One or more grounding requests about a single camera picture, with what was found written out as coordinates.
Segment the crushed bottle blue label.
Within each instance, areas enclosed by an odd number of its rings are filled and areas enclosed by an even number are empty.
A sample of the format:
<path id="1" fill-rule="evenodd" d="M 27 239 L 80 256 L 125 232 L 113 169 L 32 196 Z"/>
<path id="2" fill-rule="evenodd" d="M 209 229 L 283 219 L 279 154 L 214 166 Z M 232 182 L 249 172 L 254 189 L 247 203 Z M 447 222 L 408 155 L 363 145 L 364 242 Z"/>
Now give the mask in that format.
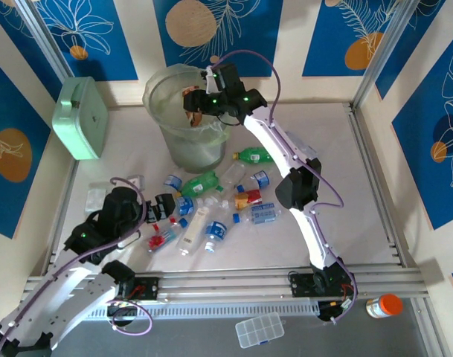
<path id="1" fill-rule="evenodd" d="M 178 216 L 188 216 L 194 212 L 195 206 L 193 200 L 189 196 L 176 197 L 176 214 Z"/>

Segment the clear bottle blue label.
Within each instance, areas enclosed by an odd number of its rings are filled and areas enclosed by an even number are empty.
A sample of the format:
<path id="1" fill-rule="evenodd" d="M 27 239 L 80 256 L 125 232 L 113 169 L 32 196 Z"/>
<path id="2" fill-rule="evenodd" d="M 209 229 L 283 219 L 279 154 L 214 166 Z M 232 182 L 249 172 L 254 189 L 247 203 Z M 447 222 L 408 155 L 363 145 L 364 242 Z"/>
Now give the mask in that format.
<path id="1" fill-rule="evenodd" d="M 183 180 L 179 174 L 173 173 L 166 176 L 163 182 L 163 188 L 166 193 L 176 195 L 182 186 Z"/>

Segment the clear bottle red label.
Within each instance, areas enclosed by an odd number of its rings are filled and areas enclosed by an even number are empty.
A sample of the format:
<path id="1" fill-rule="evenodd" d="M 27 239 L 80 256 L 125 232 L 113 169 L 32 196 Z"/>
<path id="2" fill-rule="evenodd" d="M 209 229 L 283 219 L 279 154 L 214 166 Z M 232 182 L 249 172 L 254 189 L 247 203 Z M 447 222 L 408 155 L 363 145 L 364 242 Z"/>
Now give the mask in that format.
<path id="1" fill-rule="evenodd" d="M 155 234 L 147 240 L 148 252 L 154 253 L 178 240 L 187 226 L 188 221 L 184 218 L 181 218 L 180 220 L 171 219 L 168 224 L 159 231 L 156 231 Z"/>

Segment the tall clear bottle beige label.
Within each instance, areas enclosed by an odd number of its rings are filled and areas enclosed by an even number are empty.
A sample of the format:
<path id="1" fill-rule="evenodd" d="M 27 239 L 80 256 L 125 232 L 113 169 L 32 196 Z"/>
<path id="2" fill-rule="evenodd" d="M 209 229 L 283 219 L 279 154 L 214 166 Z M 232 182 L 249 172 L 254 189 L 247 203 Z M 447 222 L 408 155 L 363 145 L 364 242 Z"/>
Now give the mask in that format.
<path id="1" fill-rule="evenodd" d="M 187 230 L 177 242 L 176 247 L 182 256 L 194 254 L 201 244 L 202 230 L 205 227 L 210 209 L 198 208 L 187 226 Z"/>

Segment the green bottle white label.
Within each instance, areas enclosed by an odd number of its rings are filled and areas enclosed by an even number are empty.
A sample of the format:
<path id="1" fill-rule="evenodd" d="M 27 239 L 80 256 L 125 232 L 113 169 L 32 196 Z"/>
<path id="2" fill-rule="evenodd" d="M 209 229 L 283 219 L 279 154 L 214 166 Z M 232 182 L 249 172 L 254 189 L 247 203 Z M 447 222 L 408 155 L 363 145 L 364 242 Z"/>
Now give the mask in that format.
<path id="1" fill-rule="evenodd" d="M 193 177 L 186 181 L 181 187 L 176 197 L 195 198 L 201 196 L 206 191 L 215 188 L 219 184 L 219 178 L 214 170 L 209 170 L 199 176 Z"/>

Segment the blue label bottle white cap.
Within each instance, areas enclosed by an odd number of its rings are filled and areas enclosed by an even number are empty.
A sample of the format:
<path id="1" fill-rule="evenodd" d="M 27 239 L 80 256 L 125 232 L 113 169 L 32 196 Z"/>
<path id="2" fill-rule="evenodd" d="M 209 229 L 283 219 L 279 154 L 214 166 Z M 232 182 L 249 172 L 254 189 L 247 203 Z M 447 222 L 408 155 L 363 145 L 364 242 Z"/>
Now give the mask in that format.
<path id="1" fill-rule="evenodd" d="M 224 241 L 228 227 L 218 221 L 212 221 L 205 229 L 205 250 L 214 253 Z"/>

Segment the green bottle yellow label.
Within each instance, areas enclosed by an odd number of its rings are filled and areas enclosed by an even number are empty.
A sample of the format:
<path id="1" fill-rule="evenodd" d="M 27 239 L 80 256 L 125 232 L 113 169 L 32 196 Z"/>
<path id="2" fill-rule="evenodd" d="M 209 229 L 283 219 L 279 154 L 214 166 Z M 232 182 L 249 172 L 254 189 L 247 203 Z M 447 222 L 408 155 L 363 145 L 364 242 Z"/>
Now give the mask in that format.
<path id="1" fill-rule="evenodd" d="M 248 164 L 271 163 L 274 159 L 264 147 L 248 147 L 241 152 L 233 154 L 235 161 L 242 161 Z"/>

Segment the wide clear plastic bottle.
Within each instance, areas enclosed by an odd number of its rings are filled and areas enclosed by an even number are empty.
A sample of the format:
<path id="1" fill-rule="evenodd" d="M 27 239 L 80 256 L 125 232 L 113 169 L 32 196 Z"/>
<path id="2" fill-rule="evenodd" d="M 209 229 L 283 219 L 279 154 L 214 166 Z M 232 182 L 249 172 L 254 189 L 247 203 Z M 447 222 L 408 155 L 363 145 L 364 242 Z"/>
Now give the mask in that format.
<path id="1" fill-rule="evenodd" d="M 219 184 L 222 187 L 237 185 L 245 176 L 245 165 L 240 161 L 233 164 L 221 175 Z"/>

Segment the red yellow carton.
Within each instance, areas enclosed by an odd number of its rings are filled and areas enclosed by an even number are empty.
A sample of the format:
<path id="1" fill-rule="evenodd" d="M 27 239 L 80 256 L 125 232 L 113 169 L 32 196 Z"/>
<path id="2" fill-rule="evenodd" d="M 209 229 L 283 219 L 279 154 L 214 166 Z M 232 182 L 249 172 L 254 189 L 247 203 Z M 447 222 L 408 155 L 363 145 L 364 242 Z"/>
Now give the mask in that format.
<path id="1" fill-rule="evenodd" d="M 234 196 L 234 204 L 237 210 L 243 210 L 252 205 L 259 205 L 263 202 L 260 190 L 247 190 L 237 193 Z"/>

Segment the small bottle blue label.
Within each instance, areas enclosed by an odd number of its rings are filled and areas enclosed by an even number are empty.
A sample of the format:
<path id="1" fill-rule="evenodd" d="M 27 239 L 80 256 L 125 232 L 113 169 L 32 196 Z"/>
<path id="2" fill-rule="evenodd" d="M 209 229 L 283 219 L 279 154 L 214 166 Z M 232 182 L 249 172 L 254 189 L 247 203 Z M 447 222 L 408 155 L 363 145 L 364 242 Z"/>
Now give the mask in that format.
<path id="1" fill-rule="evenodd" d="M 244 193 L 250 190 L 263 190 L 271 184 L 272 172 L 270 170 L 261 170 L 244 178 L 237 185 L 237 192 Z"/>

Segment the large bottle blue printed label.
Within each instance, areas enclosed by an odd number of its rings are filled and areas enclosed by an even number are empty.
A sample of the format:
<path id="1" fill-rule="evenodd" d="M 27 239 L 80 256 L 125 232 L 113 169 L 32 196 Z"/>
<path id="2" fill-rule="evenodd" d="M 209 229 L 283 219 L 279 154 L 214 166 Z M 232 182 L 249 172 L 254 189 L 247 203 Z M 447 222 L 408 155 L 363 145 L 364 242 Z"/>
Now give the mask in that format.
<path id="1" fill-rule="evenodd" d="M 274 202 L 262 203 L 249 206 L 239 213 L 232 215 L 233 223 L 249 222 L 252 225 L 260 225 L 275 221 L 281 215 L 281 209 Z"/>

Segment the clear compartment organizer box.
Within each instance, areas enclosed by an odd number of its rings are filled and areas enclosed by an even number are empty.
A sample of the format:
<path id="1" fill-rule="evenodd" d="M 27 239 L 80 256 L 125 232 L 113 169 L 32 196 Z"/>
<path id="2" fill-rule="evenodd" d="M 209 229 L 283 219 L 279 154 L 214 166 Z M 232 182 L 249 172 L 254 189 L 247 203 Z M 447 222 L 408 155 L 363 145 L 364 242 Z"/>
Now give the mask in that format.
<path id="1" fill-rule="evenodd" d="M 241 321 L 235 325 L 235 331 L 242 349 L 267 344 L 285 333 L 277 312 Z"/>

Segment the aluminium side rail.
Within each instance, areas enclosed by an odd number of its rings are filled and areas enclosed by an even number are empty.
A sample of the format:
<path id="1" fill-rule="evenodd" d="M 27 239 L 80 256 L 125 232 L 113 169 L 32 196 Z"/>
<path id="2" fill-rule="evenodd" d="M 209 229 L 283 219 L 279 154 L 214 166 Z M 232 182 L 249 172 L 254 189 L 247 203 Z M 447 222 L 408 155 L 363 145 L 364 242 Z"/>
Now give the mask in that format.
<path id="1" fill-rule="evenodd" d="M 393 249 L 392 255 L 398 259 L 401 267 L 409 268 L 410 263 L 405 255 L 391 212 L 385 200 L 382 185 L 379 181 L 379 172 L 377 171 L 375 161 L 373 160 L 372 152 L 370 151 L 370 146 L 364 130 L 362 129 L 361 122 L 356 116 L 351 103 L 344 103 L 343 106 L 359 149 L 359 154 L 364 165 L 367 180 L 370 184 L 373 200 L 378 210 L 382 227 L 385 231 L 385 236 L 389 246 Z"/>
<path id="2" fill-rule="evenodd" d="M 62 235 L 62 227 L 65 222 L 65 216 L 68 210 L 68 203 L 71 197 L 75 176 L 77 174 L 79 161 L 73 160 L 68 170 L 68 176 L 62 187 L 60 203 L 58 204 L 54 215 L 54 222 L 51 227 L 50 236 L 47 243 L 45 258 L 41 267 L 41 275 L 45 275 L 51 264 L 51 259 L 56 256 L 57 248 Z"/>

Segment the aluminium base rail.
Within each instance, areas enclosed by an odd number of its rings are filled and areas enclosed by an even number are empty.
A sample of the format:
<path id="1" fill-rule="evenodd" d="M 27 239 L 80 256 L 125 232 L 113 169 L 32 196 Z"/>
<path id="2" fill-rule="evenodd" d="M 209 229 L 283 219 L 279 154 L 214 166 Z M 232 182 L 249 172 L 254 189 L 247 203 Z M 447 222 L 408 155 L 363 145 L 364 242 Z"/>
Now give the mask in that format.
<path id="1" fill-rule="evenodd" d="M 261 268 L 217 271 L 147 272 L 138 277 L 157 277 L 161 303 L 246 302 L 291 300 L 296 285 L 289 282 L 293 268 Z M 351 265 L 359 298 L 391 293 L 401 298 L 427 298 L 428 289 L 418 268 L 394 264 Z"/>

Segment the aluminium frame post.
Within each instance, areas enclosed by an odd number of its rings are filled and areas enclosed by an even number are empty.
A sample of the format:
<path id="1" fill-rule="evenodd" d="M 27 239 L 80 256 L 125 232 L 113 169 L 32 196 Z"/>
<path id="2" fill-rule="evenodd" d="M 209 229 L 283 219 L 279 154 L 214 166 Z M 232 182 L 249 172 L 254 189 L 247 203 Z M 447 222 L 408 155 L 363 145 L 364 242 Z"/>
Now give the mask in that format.
<path id="1" fill-rule="evenodd" d="M 350 104 L 352 112 L 356 112 L 366 100 L 419 3 L 420 0 L 400 0 L 398 2 L 398 8 L 364 72 L 362 81 Z"/>
<path id="2" fill-rule="evenodd" d="M 13 0 L 19 15 L 61 82 L 74 73 L 32 0 Z"/>

